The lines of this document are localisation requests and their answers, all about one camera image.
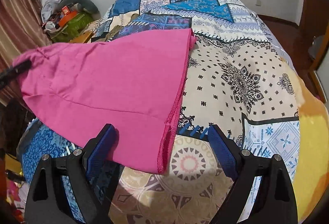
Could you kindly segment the pink pants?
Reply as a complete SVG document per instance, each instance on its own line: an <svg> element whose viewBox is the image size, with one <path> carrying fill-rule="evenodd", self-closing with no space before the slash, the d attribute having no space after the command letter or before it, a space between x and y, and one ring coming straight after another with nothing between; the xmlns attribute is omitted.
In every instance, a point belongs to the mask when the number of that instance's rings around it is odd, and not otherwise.
<svg viewBox="0 0 329 224"><path fill-rule="evenodd" d="M106 124L118 132L109 160L163 174L172 153L189 51L189 28L149 30L111 42L29 50L18 76L24 102L50 129L83 147Z"/></svg>

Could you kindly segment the yellow blanket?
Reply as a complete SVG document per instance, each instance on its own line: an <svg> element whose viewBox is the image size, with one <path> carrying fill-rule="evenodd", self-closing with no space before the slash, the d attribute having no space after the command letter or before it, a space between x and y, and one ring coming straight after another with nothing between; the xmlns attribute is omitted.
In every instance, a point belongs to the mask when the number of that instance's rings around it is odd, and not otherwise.
<svg viewBox="0 0 329 224"><path fill-rule="evenodd" d="M302 223L328 187L328 111L287 64L300 123L298 164L293 180L298 222Z"/></svg>

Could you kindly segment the striped pink curtain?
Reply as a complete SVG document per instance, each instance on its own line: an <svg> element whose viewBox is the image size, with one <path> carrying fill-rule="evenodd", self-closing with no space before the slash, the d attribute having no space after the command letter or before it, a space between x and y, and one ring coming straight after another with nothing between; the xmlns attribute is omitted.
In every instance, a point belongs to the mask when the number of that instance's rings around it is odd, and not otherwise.
<svg viewBox="0 0 329 224"><path fill-rule="evenodd" d="M1 71L25 51L51 44L41 9L41 0L1 0Z"/></svg>

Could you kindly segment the green bag with clutter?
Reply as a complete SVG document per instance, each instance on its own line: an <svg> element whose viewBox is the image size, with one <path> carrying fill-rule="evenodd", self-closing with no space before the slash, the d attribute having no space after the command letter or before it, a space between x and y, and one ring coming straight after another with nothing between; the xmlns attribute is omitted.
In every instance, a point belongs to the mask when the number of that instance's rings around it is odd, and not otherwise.
<svg viewBox="0 0 329 224"><path fill-rule="evenodd" d="M69 42L100 19L100 12L91 0L47 0L41 19L42 29L53 43Z"/></svg>

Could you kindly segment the yellow wooden board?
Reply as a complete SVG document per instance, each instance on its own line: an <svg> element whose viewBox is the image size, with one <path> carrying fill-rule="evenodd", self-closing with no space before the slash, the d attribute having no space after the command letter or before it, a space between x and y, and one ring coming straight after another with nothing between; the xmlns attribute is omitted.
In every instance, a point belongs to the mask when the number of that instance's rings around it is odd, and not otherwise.
<svg viewBox="0 0 329 224"><path fill-rule="evenodd" d="M69 43L87 43L93 36L92 31L84 32L82 35L72 39Z"/></svg>

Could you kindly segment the olive green folded pants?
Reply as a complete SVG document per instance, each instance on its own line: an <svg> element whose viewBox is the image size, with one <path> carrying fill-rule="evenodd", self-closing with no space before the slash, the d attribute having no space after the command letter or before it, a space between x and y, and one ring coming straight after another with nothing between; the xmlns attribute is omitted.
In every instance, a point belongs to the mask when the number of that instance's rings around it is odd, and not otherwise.
<svg viewBox="0 0 329 224"><path fill-rule="evenodd" d="M127 26L127 24L138 16L138 12L128 12L120 14L119 16L114 16L99 26L97 36L94 38L97 41L110 41L122 28Z"/></svg>

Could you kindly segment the patchwork patterned bedsheet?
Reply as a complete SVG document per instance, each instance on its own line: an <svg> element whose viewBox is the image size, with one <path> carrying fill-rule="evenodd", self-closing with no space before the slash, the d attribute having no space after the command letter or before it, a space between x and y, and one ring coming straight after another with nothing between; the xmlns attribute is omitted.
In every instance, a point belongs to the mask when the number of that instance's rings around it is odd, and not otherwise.
<svg viewBox="0 0 329 224"><path fill-rule="evenodd" d="M166 171L138 171L107 157L90 180L111 223L297 223L297 102L257 15L240 0L117 0L99 26L128 12L139 16L104 42L184 28L196 41ZM44 154L84 148L36 118L18 149L29 187ZM85 223L67 176L63 183L73 216Z"/></svg>

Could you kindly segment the white wall socket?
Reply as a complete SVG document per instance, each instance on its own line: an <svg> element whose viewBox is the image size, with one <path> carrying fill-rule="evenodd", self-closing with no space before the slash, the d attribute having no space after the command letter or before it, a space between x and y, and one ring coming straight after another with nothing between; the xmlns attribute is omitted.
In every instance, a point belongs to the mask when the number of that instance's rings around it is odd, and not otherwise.
<svg viewBox="0 0 329 224"><path fill-rule="evenodd" d="M261 6L262 5L262 2L261 2L261 0L256 0L256 4L255 4L256 6Z"/></svg>

